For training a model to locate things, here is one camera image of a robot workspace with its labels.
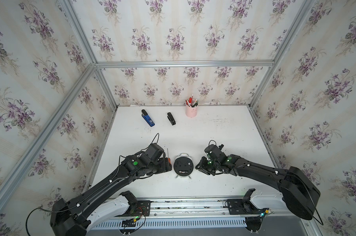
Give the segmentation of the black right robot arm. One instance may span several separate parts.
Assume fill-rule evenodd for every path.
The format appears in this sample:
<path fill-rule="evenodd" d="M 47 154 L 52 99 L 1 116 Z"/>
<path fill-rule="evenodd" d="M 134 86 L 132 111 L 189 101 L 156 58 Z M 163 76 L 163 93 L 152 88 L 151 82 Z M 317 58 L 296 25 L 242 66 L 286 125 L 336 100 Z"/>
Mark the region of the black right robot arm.
<path fill-rule="evenodd" d="M 216 157 L 214 153 L 209 153 L 201 158 L 195 169 L 206 175 L 229 174 L 270 186 L 282 193 L 286 207 L 295 216 L 304 220 L 315 219 L 323 224 L 320 217 L 315 217 L 321 193 L 299 168 L 292 166 L 290 169 L 279 169 L 251 162 L 238 155 L 221 154 Z"/>

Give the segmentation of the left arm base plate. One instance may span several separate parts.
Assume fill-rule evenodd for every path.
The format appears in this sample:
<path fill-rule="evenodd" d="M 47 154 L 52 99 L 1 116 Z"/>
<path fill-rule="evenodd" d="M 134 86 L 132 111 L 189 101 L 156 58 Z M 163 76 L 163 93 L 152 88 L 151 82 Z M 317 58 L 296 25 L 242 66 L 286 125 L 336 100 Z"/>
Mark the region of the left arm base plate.
<path fill-rule="evenodd" d="M 150 215 L 150 205 L 151 201 L 138 201 L 137 203 L 131 204 L 128 210 L 121 215 L 121 217 L 131 217 L 131 216 L 149 216 Z"/>

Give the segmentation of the white twin-bell alarm clock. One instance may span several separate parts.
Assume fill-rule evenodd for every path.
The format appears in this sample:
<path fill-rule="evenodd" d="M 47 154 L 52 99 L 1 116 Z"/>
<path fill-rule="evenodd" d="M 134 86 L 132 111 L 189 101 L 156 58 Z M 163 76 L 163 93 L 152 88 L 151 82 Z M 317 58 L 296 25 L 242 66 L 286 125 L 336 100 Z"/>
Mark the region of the white twin-bell alarm clock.
<path fill-rule="evenodd" d="M 192 157 L 187 153 L 181 153 L 174 159 L 173 170 L 176 174 L 176 179 L 191 179 L 191 174 L 194 170 Z"/>

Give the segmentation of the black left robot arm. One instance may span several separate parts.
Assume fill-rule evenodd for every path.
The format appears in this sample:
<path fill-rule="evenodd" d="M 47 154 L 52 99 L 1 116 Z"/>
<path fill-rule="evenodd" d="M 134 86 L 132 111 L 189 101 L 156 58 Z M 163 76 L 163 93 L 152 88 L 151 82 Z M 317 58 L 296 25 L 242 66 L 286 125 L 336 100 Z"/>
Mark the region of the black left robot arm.
<path fill-rule="evenodd" d="M 51 210 L 37 207 L 31 213 L 37 210 L 50 213 L 50 226 L 56 236 L 85 236 L 89 224 L 94 222 L 89 216 L 114 193 L 143 176 L 149 178 L 171 170 L 171 161 L 165 154 L 156 160 L 149 159 L 146 164 L 140 157 L 128 156 L 111 174 L 83 194 L 69 201 L 61 198 Z"/>

